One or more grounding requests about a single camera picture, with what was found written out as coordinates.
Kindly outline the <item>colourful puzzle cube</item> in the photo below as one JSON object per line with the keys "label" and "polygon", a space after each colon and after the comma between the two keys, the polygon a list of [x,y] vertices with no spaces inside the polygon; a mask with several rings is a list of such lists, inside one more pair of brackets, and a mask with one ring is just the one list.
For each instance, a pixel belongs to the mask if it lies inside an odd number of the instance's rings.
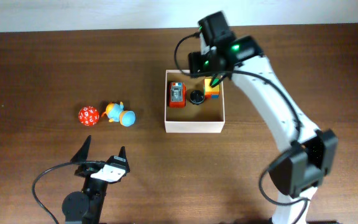
{"label": "colourful puzzle cube", "polygon": [[218,99],[220,94],[220,86],[216,85],[215,87],[210,86],[211,79],[204,79],[204,97],[206,99]]}

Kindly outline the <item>black round cap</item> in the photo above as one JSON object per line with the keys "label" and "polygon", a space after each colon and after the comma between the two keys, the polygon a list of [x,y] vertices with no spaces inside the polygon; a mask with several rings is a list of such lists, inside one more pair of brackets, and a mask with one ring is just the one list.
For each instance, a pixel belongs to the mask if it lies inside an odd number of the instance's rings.
{"label": "black round cap", "polygon": [[189,101],[193,105],[200,105],[204,102],[204,93],[201,90],[193,90],[190,93]]}

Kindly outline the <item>red toy fire truck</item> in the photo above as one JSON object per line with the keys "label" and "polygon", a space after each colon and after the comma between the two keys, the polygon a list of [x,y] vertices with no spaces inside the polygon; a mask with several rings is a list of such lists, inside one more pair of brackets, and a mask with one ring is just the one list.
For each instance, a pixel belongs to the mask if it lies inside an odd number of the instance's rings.
{"label": "red toy fire truck", "polygon": [[168,107],[184,108],[186,105],[186,86],[183,82],[170,82],[168,85]]}

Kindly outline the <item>red ball with white letters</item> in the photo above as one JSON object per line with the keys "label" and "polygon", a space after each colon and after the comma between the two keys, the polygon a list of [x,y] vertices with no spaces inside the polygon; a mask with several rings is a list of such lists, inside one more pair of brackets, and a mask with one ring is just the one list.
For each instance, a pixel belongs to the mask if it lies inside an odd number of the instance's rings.
{"label": "red ball with white letters", "polygon": [[80,109],[78,119],[85,126],[94,126],[100,119],[99,111],[93,106],[85,106]]}

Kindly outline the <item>blue orange toy figure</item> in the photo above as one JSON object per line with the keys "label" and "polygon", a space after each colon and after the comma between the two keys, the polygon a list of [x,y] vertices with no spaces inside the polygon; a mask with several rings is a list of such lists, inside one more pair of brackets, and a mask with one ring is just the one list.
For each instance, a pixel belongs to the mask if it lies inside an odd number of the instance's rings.
{"label": "blue orange toy figure", "polygon": [[101,117],[107,116],[110,123],[117,122],[122,126],[129,127],[135,123],[136,116],[133,111],[124,109],[123,102],[109,103]]}

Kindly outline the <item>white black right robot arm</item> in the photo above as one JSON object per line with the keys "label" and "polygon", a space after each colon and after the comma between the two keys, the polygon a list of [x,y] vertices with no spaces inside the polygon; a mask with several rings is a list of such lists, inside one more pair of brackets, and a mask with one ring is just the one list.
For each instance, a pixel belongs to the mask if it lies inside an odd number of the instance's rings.
{"label": "white black right robot arm", "polygon": [[211,77],[213,86],[230,79],[255,106],[280,151],[258,182],[262,196],[276,206],[269,223],[306,223],[311,199],[331,172],[337,136],[302,112],[251,36],[219,42],[200,32],[191,37],[200,40],[201,51],[189,54],[187,76]]}

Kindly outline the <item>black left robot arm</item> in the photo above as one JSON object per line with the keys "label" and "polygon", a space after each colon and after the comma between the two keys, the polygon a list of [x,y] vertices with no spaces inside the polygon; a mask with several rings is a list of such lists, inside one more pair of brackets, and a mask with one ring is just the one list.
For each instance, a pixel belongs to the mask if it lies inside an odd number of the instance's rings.
{"label": "black left robot arm", "polygon": [[88,136],[70,162],[78,166],[75,175],[85,179],[80,191],[72,192],[62,203],[65,223],[99,223],[109,184],[115,184],[130,172],[126,148],[106,161],[87,160],[91,144]]}

